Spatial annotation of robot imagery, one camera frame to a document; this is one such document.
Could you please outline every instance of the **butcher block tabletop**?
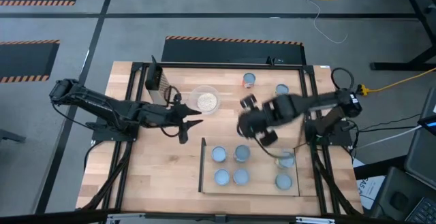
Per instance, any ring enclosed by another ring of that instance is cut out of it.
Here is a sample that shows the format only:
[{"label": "butcher block tabletop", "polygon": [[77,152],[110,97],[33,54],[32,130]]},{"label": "butcher block tabletop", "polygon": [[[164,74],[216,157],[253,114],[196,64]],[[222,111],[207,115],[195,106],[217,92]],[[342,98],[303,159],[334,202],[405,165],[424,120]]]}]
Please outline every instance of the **butcher block tabletop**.
[{"label": "butcher block tabletop", "polygon": [[[132,62],[116,61],[112,66],[106,95],[124,100]],[[313,66],[318,93],[334,90],[330,80],[330,68]],[[298,141],[302,117],[293,123],[276,129],[279,140],[270,148],[295,148],[298,181],[297,196],[256,195],[232,193],[201,193],[198,191],[202,138],[207,146],[235,147],[246,144],[255,147],[253,140],[246,140],[236,132],[239,113],[243,110],[240,99],[253,93],[259,104],[274,95],[278,84],[286,84],[290,93],[302,94],[298,71],[284,69],[214,69],[169,68],[163,72],[169,83],[175,86],[186,100],[192,90],[200,85],[210,85],[219,91],[221,105],[214,114],[187,117],[204,121],[188,131],[189,140],[179,144],[178,138],[165,136],[160,129],[140,128],[134,142],[125,184],[123,212],[169,212],[211,214],[267,214],[267,215],[319,215],[320,207],[315,190],[310,149],[302,136]],[[255,74],[254,87],[242,86],[243,74]],[[135,79],[133,94],[136,96],[139,77]],[[311,94],[310,80],[306,77],[307,90]],[[142,101],[151,102],[146,89]],[[176,128],[167,128],[169,134]],[[108,177],[114,142],[103,142],[89,154],[77,207],[83,207],[98,192]],[[352,160],[341,147],[331,146],[330,158],[334,180],[352,206],[362,212],[360,196],[354,176]],[[327,209],[332,212],[330,191],[324,183]],[[114,183],[109,207],[114,207],[118,181]]]}]

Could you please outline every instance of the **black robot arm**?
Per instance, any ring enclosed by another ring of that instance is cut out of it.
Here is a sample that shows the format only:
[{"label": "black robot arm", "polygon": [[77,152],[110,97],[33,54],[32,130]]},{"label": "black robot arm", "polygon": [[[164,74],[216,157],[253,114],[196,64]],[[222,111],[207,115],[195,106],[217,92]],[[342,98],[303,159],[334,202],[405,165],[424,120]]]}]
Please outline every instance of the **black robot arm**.
[{"label": "black robot arm", "polygon": [[50,93],[50,99],[54,105],[78,106],[107,122],[106,125],[87,123],[87,126],[94,130],[104,127],[109,131],[123,133],[128,131],[129,127],[136,125],[148,128],[179,127],[177,135],[181,144],[188,140],[187,130],[202,122],[201,120],[183,122],[186,116],[201,114],[201,112],[180,104],[180,94],[175,96],[173,106],[168,109],[144,101],[119,101],[89,90],[77,80],[64,79],[56,82]]},{"label": "black robot arm", "polygon": [[342,118],[356,117],[362,111],[356,95],[348,89],[311,97],[279,95],[262,103],[262,109],[256,107],[255,103],[254,95],[240,101],[246,110],[239,115],[237,131],[241,136],[253,139],[263,133],[260,142],[264,146],[269,146],[277,140],[274,127],[290,123],[303,113],[332,108],[327,115],[314,120],[312,124],[316,134],[326,135]]}]

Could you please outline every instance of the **rice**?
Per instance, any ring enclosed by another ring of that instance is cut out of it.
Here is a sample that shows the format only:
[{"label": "rice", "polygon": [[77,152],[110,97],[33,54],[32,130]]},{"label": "rice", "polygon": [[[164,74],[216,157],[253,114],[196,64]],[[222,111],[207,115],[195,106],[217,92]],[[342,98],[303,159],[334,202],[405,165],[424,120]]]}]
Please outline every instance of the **rice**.
[{"label": "rice", "polygon": [[205,93],[198,97],[197,106],[201,111],[208,112],[217,106],[217,97],[212,93]]}]

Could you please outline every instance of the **black and orange striped tape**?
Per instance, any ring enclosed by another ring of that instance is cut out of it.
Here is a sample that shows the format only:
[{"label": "black and orange striped tape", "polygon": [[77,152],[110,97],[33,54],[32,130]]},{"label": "black and orange striped tape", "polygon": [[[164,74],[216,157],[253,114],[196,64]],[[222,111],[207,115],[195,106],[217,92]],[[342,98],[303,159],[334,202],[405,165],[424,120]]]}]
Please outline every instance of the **black and orange striped tape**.
[{"label": "black and orange striped tape", "polygon": [[72,6],[69,0],[0,0],[0,6]]},{"label": "black and orange striped tape", "polygon": [[0,83],[6,82],[37,82],[37,81],[47,81],[49,75],[38,75],[38,76],[16,76],[16,77],[2,77]]},{"label": "black and orange striped tape", "polygon": [[34,41],[11,41],[0,42],[0,45],[4,44],[60,44],[60,40],[34,40]]},{"label": "black and orange striped tape", "polygon": [[259,40],[259,39],[233,39],[233,38],[225,38],[225,37],[167,36],[166,39],[240,42],[240,43],[258,43],[258,44],[292,44],[292,45],[299,45],[299,46],[303,45],[302,42],[293,42],[293,41],[275,41],[275,40]]}]

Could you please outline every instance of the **can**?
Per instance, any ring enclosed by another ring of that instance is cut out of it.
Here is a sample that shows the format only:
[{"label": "can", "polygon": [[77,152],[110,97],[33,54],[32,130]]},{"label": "can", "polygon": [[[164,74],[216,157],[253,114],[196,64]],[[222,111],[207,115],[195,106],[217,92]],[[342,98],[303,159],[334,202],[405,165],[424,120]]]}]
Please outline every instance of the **can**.
[{"label": "can", "polygon": [[250,158],[250,148],[245,145],[237,146],[234,150],[233,158],[237,162],[245,162],[246,160],[248,160],[248,158]]},{"label": "can", "polygon": [[285,156],[289,156],[289,157],[286,159],[276,159],[275,163],[277,164],[277,166],[279,166],[279,168],[281,168],[281,169],[286,169],[286,168],[294,166],[295,154],[291,153],[291,152],[284,152],[283,154]]},{"label": "can", "polygon": [[230,174],[225,169],[219,169],[215,172],[214,175],[215,183],[220,186],[226,186],[230,182]]},{"label": "can", "polygon": [[280,190],[288,190],[292,187],[291,176],[287,174],[278,174],[275,178],[275,185]]},{"label": "can", "polygon": [[251,88],[254,86],[254,82],[256,81],[256,76],[252,73],[244,74],[243,78],[243,86],[245,88]]},{"label": "can", "polygon": [[233,180],[237,185],[246,185],[250,181],[250,174],[245,169],[238,169],[233,174]]},{"label": "can", "polygon": [[212,159],[217,163],[222,163],[227,158],[227,153],[225,152],[225,148],[222,146],[216,146],[212,149]]},{"label": "can", "polygon": [[285,84],[278,84],[275,87],[274,95],[288,94],[289,88]]}]

